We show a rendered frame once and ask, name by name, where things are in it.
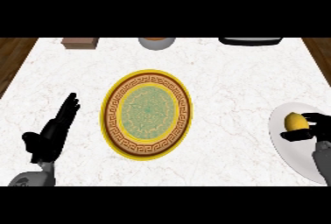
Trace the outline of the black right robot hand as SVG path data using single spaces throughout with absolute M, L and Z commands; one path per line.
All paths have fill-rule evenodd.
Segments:
M 307 129 L 285 131 L 280 137 L 289 141 L 301 141 L 316 137 L 316 141 L 327 141 L 331 143 L 331 116 L 318 113 L 299 114 L 308 123 Z

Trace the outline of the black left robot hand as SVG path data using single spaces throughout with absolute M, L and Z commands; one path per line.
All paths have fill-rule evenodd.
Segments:
M 60 155 L 69 126 L 79 109 L 76 94 L 70 93 L 61 103 L 55 117 L 45 123 L 39 133 L 24 132 L 24 150 L 32 154 L 30 163 L 51 163 Z

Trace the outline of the plain white plate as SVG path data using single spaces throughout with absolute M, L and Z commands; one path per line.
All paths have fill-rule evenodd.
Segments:
M 316 149 L 316 139 L 311 138 L 304 141 L 287 142 L 280 137 L 280 133 L 285 132 L 285 116 L 290 112 L 295 112 L 296 114 L 323 114 L 323 111 L 318 108 L 301 102 L 287 102 L 277 106 L 268 118 L 268 136 L 273 143 L 273 147 L 282 160 L 292 168 L 292 170 L 304 178 L 323 185 L 326 182 L 317 172 L 316 163 L 311 157 L 311 153 Z

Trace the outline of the yellow patterned plate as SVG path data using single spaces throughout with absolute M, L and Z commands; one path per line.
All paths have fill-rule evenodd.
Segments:
M 180 80 L 138 70 L 110 87 L 98 112 L 103 138 L 125 158 L 152 160 L 181 143 L 191 124 L 191 99 Z

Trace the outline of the yellow lemon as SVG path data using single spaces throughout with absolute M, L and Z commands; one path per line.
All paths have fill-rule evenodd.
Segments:
M 308 123 L 305 118 L 295 112 L 290 112 L 283 118 L 283 128 L 286 131 L 307 129 Z

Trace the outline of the grey bowl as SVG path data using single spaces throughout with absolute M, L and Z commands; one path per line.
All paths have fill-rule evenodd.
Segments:
M 138 38 L 140 45 L 146 49 L 153 50 L 153 51 L 163 50 L 165 48 L 168 48 L 171 46 L 172 42 L 174 42 L 174 38 L 163 38 L 163 39 L 156 39 L 156 40 Z

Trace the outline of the brown wooden block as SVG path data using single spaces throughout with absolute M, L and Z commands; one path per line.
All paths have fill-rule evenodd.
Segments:
M 94 49 L 98 38 L 61 38 L 60 44 L 66 49 Z

